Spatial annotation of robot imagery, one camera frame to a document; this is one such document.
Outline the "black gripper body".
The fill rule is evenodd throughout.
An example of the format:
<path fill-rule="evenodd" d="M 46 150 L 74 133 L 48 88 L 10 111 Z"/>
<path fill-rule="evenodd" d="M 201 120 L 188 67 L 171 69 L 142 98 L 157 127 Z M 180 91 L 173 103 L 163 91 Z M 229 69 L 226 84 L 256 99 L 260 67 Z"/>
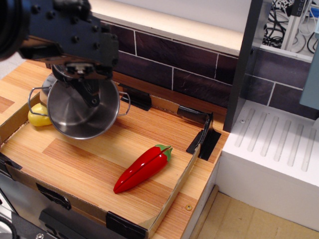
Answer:
<path fill-rule="evenodd" d="M 28 0 L 22 58 L 57 66 L 73 78 L 112 77 L 119 60 L 116 35 L 92 15 L 87 0 Z"/>

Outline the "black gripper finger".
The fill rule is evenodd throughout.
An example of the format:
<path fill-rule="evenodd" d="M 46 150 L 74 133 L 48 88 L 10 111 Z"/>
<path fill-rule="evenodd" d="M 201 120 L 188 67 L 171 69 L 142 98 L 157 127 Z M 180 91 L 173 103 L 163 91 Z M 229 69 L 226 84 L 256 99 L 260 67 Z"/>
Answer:
<path fill-rule="evenodd" d="M 72 87 L 80 94 L 88 107 L 97 107 L 99 105 L 99 81 L 97 79 L 73 79 Z"/>

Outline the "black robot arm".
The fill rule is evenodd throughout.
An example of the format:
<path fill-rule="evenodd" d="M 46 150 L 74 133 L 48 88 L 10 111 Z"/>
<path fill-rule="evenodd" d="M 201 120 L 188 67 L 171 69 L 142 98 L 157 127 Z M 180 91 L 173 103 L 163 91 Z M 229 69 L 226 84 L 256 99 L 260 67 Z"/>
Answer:
<path fill-rule="evenodd" d="M 3 0 L 0 58 L 18 53 L 43 62 L 90 107 L 100 103 L 98 76 L 112 77 L 119 43 L 87 0 Z"/>

